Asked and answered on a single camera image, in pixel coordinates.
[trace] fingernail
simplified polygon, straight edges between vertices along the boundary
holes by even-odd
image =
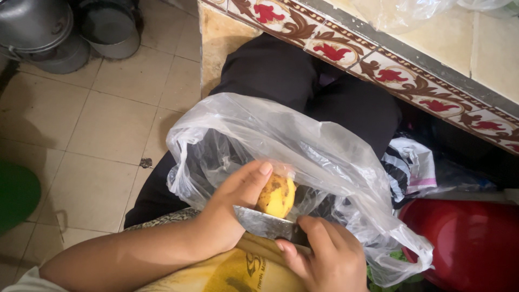
[[[270,164],[268,162],[263,162],[263,164],[259,167],[259,171],[264,176],[269,174],[271,170],[272,170],[272,164]]]
[[[285,251],[285,248],[283,247],[282,244],[280,244],[279,242],[276,242],[276,245],[278,246],[280,251]]]

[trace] green bucket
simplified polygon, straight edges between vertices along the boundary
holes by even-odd
[[[29,217],[38,205],[40,194],[34,173],[0,160],[0,235]]]

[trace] tiled floor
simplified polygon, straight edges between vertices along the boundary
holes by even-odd
[[[200,100],[198,19],[141,0],[142,46],[123,61],[92,58],[53,75],[22,64],[0,97],[0,158],[42,184],[34,213],[0,237],[0,289],[61,250],[121,230],[167,151],[166,134]]]

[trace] potato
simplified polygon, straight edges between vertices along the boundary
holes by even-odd
[[[285,218],[294,205],[295,184],[290,178],[272,173],[259,194],[256,210]]]

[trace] knife blade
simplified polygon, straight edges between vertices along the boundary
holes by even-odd
[[[296,223],[241,206],[233,208],[238,222],[250,233],[310,247],[306,233]]]

